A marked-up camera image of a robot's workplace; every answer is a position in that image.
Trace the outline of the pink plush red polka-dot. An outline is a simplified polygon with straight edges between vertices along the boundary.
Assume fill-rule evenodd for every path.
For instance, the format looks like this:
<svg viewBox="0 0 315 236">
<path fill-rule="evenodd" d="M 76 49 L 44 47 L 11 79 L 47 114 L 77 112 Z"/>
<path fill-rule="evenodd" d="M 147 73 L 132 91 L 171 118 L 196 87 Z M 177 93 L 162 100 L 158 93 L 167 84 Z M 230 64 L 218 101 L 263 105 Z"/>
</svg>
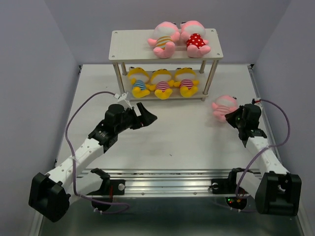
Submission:
<svg viewBox="0 0 315 236">
<path fill-rule="evenodd" d="M 187 21 L 181 23 L 180 38 L 185 42 L 187 55 L 190 58 L 201 58 L 211 51 L 209 41 L 204 39 L 206 30 L 198 21 Z"/>
</svg>

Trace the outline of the yellow plush red-striped shirt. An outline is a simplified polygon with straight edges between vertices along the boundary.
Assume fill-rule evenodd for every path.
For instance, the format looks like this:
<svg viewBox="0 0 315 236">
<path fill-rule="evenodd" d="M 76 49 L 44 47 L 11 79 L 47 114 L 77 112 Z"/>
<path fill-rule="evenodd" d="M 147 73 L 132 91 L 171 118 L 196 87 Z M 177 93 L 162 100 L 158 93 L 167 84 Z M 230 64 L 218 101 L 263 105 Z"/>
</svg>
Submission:
<svg viewBox="0 0 315 236">
<path fill-rule="evenodd" d="M 198 92 L 199 80 L 190 67 L 177 68 L 174 74 L 174 86 L 179 88 L 184 98 L 190 98 Z"/>
</svg>

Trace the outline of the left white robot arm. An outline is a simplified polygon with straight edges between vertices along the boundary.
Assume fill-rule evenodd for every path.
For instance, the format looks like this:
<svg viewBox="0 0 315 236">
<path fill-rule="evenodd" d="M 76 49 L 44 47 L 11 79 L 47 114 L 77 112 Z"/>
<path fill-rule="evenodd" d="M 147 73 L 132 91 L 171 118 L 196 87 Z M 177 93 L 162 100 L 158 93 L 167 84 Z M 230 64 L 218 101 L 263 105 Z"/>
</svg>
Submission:
<svg viewBox="0 0 315 236">
<path fill-rule="evenodd" d="M 29 206 L 52 222 L 59 221 L 69 206 L 79 199 L 93 203 L 95 211 L 104 214 L 115 206 L 115 194 L 124 194 L 125 180 L 111 180 L 102 169 L 95 168 L 78 178 L 87 166 L 105 154 L 118 140 L 118 135 L 127 129 L 136 130 L 149 126 L 157 116 L 137 103 L 141 115 L 127 104 L 112 104 L 105 112 L 104 119 L 88 135 L 71 156 L 46 174 L 36 174 L 31 182 Z"/>
</svg>

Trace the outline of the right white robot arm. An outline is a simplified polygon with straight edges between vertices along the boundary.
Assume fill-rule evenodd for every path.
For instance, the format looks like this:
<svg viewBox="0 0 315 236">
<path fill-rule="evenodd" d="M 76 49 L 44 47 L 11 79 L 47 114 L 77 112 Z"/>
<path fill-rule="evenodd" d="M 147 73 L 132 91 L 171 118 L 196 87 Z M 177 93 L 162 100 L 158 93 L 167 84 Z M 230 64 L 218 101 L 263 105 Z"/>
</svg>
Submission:
<svg viewBox="0 0 315 236">
<path fill-rule="evenodd" d="M 244 169 L 226 180 L 226 186 L 237 198 L 241 198 L 240 189 L 253 197 L 260 214 L 296 216 L 302 180 L 291 174 L 273 152 L 286 142 L 270 144 L 265 132 L 259 128 L 262 102 L 262 98 L 253 99 L 250 104 L 225 115 L 227 123 L 238 130 L 239 139 L 253 156 Z"/>
</svg>

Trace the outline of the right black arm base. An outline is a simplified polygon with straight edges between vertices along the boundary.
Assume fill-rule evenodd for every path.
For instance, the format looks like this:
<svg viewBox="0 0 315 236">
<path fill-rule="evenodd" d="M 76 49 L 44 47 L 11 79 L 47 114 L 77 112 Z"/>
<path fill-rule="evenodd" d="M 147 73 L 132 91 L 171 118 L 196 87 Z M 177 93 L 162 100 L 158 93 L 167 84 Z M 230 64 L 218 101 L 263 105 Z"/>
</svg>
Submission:
<svg viewBox="0 0 315 236">
<path fill-rule="evenodd" d="M 245 169 L 242 168 L 233 168 L 227 178 L 215 178 L 211 179 L 211 185 L 208 190 L 213 194 L 224 194 L 224 195 L 233 195 L 232 197 L 225 197 L 227 206 L 232 210 L 250 212 L 250 210 L 245 210 L 247 206 L 247 192 L 239 187 L 238 196 L 235 194 L 237 181 L 236 177 L 238 173 L 242 173 Z"/>
</svg>

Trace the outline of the pink plush pink-striped shirt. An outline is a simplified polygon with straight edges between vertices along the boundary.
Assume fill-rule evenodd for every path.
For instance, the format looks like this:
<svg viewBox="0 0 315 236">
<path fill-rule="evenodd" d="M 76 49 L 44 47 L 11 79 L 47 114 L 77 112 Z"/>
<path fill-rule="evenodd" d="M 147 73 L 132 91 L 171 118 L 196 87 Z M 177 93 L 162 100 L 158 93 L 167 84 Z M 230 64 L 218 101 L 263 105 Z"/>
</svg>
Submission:
<svg viewBox="0 0 315 236">
<path fill-rule="evenodd" d="M 220 122 L 226 122 L 225 115 L 236 111 L 239 108 L 236 97 L 222 95 L 212 103 L 213 116 Z"/>
</svg>

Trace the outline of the pink plush orange-striped shirt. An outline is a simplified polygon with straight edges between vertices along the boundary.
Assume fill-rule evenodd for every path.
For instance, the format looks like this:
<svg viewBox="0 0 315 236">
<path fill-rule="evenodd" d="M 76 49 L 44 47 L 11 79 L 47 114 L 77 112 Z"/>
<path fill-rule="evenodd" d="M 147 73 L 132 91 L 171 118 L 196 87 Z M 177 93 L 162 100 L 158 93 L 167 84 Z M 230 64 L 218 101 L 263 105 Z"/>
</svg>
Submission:
<svg viewBox="0 0 315 236">
<path fill-rule="evenodd" d="M 180 38 L 180 32 L 175 23 L 162 22 L 156 26 L 153 34 L 148 38 L 148 44 L 153 48 L 155 56 L 161 59 L 172 57 L 175 43 Z"/>
</svg>

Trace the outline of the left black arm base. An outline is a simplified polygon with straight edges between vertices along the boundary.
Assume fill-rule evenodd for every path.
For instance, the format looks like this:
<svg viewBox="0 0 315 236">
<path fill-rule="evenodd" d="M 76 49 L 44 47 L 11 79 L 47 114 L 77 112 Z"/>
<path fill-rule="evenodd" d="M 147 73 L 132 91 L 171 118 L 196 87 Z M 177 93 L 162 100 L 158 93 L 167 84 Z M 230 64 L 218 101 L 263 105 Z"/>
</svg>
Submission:
<svg viewBox="0 0 315 236">
<path fill-rule="evenodd" d="M 125 179 L 111 179 L 110 175 L 102 169 L 92 169 L 89 174 L 96 177 L 92 188 L 85 195 L 92 199 L 102 202 L 112 203 L 114 196 L 122 196 L 125 194 Z"/>
</svg>

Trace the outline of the yellow plush pink-striped shirt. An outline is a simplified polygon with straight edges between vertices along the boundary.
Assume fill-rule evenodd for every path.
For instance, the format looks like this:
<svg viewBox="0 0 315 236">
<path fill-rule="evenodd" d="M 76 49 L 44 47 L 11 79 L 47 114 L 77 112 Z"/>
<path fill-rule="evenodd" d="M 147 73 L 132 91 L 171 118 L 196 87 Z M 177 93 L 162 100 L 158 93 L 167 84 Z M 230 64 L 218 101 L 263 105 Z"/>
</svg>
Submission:
<svg viewBox="0 0 315 236">
<path fill-rule="evenodd" d="M 152 72 L 149 90 L 161 100 L 166 100 L 173 92 L 174 80 L 172 74 L 167 69 L 159 69 Z"/>
</svg>

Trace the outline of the yellow plush blue-striped shirt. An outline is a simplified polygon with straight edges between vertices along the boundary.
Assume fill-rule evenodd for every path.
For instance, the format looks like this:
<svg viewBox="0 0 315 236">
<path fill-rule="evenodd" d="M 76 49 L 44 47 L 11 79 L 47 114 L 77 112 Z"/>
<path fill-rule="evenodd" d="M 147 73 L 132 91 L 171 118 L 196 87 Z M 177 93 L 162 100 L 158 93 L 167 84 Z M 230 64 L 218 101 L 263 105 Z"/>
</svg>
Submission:
<svg viewBox="0 0 315 236">
<path fill-rule="evenodd" d="M 141 67 L 130 67 L 127 77 L 132 85 L 131 93 L 135 98 L 143 98 L 150 94 L 149 74 Z"/>
</svg>

